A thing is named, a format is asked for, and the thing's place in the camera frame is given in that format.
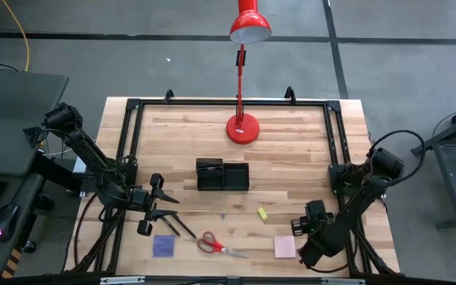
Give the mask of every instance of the scissors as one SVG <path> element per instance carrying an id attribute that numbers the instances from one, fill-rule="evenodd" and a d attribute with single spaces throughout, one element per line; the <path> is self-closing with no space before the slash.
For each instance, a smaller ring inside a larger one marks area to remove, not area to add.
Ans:
<path id="1" fill-rule="evenodd" d="M 205 253 L 227 253 L 234 257 L 249 258 L 244 253 L 229 249 L 215 240 L 215 236 L 210 231 L 203 233 L 201 239 L 196 242 L 198 247 Z"/>

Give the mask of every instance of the computer mouse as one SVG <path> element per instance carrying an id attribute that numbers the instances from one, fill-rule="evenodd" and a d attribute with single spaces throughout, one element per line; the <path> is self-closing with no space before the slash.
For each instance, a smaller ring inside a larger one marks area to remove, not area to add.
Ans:
<path id="1" fill-rule="evenodd" d="M 19 206 L 10 203 L 0 208 L 0 242 L 12 238 L 19 215 Z"/>

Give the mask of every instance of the pink sticky note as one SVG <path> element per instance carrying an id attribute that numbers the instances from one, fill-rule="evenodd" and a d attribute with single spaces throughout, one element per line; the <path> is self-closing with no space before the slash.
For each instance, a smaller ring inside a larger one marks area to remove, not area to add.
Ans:
<path id="1" fill-rule="evenodd" d="M 275 258 L 295 258 L 297 250 L 293 236 L 275 236 L 274 252 Z"/>

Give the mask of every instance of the red desk lamp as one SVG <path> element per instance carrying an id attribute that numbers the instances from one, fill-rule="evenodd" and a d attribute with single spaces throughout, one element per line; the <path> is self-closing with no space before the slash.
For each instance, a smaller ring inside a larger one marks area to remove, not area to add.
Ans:
<path id="1" fill-rule="evenodd" d="M 252 143 L 260 133 L 258 120 L 250 114 L 244 114 L 242 107 L 242 67 L 245 63 L 244 44 L 254 44 L 269 38 L 272 34 L 267 19 L 258 13 L 257 0 L 238 0 L 238 17 L 231 26 L 230 39 L 241 45 L 237 54 L 238 94 L 237 110 L 226 124 L 228 137 L 238 144 Z"/>

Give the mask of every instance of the scissor blade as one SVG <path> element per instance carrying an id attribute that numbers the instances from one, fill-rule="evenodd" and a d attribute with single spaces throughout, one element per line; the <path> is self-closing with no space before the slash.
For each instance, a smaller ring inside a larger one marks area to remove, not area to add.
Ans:
<path id="1" fill-rule="evenodd" d="M 238 252 L 236 250 L 228 249 L 228 248 L 224 248 L 223 252 L 230 254 L 231 256 L 234 256 L 234 257 L 249 258 L 249 256 L 246 256 L 244 253 Z"/>

